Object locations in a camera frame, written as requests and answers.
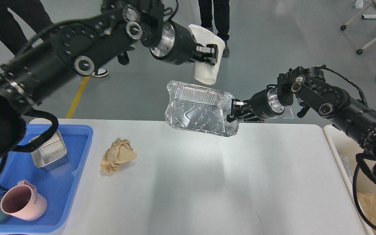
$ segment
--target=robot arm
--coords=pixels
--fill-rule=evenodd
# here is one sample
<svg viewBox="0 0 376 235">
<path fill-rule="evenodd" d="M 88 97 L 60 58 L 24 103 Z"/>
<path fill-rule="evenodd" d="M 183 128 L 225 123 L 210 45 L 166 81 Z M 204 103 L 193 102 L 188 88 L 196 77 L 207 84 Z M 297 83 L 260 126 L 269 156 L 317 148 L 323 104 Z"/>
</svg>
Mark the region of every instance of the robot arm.
<svg viewBox="0 0 376 235">
<path fill-rule="evenodd" d="M 263 122 L 281 115 L 286 106 L 292 105 L 295 95 L 303 106 L 298 117 L 305 116 L 310 108 L 315 110 L 364 149 L 364 154 L 357 156 L 358 164 L 363 164 L 363 159 L 376 161 L 376 111 L 366 105 L 363 95 L 363 101 L 358 101 L 345 90 L 326 83 L 322 69 L 326 68 L 297 67 L 281 73 L 277 85 L 269 85 L 243 102 L 233 99 L 227 120 Z M 372 171 L 362 165 L 361 169 L 376 183 L 376 165 Z"/>
<path fill-rule="evenodd" d="M 26 45 L 13 60 L 0 66 L 0 157 L 9 151 L 31 152 L 48 140 L 58 122 L 50 113 L 33 109 L 77 74 L 90 75 L 118 57 L 128 63 L 127 50 L 140 40 L 155 59 L 170 63 L 217 62 L 217 45 L 200 45 L 172 20 L 164 21 L 160 0 L 104 0 L 101 15 L 61 22 L 36 35 L 55 35 L 34 49 Z M 25 134 L 22 115 L 49 119 L 52 127 L 37 140 L 17 146 Z"/>
</svg>

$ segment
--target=brown paper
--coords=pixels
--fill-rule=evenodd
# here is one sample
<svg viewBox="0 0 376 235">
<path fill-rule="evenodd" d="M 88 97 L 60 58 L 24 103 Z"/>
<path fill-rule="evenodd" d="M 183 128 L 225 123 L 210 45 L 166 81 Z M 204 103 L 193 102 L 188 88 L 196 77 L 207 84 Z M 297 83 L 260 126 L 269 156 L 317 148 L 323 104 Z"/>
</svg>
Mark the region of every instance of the brown paper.
<svg viewBox="0 0 376 235">
<path fill-rule="evenodd" d="M 120 164 L 129 162 L 136 157 L 137 153 L 133 152 L 130 141 L 117 138 L 105 152 L 100 166 L 104 172 L 112 173 L 117 170 Z"/>
<path fill-rule="evenodd" d="M 365 216 L 376 226 L 376 195 L 357 193 L 357 196 Z"/>
</svg>

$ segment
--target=black pants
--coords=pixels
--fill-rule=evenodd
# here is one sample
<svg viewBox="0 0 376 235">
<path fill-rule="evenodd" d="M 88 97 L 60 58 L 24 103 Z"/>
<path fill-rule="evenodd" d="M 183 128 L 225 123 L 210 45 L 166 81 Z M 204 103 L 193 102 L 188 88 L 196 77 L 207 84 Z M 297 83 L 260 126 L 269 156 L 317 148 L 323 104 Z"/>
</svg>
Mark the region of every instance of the black pants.
<svg viewBox="0 0 376 235">
<path fill-rule="evenodd" d="M 16 55 L 28 42 L 8 8 L 20 16 L 36 33 L 53 25 L 40 0 L 0 0 L 0 40 Z"/>
<path fill-rule="evenodd" d="M 218 33 L 217 36 L 228 40 L 230 28 L 230 6 L 229 0 L 198 0 L 200 6 L 201 26 L 211 28 L 213 21 L 212 7 L 214 5 L 214 23 Z"/>
</svg>

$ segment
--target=sneaker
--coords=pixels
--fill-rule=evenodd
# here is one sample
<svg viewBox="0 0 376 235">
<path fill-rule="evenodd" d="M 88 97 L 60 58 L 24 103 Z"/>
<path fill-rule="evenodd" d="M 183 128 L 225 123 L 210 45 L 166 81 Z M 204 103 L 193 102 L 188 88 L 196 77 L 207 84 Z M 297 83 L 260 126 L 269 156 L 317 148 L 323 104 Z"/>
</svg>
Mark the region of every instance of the sneaker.
<svg viewBox="0 0 376 235">
<path fill-rule="evenodd" d="M 224 47 L 224 50 L 223 50 L 223 57 L 224 58 L 227 58 L 229 55 L 230 55 L 230 49 L 228 48 L 228 44 L 227 44 L 227 41 L 225 40 L 224 41 L 224 44 L 226 45 L 225 47 Z"/>
<path fill-rule="evenodd" d="M 211 31 L 212 33 L 213 33 L 213 26 L 211 26 L 210 28 L 206 28 L 206 27 L 204 27 L 206 30 L 209 30 L 209 31 Z"/>
<path fill-rule="evenodd" d="M 108 75 L 108 71 L 103 68 L 99 68 L 97 71 L 91 73 L 91 76 L 94 76 L 94 77 L 105 77 L 107 75 Z"/>
</svg>

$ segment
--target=table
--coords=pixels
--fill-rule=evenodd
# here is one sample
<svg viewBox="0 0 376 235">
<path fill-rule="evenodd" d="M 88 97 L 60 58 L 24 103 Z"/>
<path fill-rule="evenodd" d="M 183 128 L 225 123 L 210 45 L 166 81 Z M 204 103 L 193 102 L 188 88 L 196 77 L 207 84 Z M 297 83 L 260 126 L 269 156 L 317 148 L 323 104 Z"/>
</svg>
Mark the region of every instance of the table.
<svg viewBox="0 0 376 235">
<path fill-rule="evenodd" d="M 60 119 L 94 129 L 58 234 L 365 234 L 323 131 L 316 125 L 241 123 L 233 137 L 162 121 Z M 31 123 L 48 123 L 35 119 Z M 138 157 L 100 170 L 111 143 Z"/>
</svg>

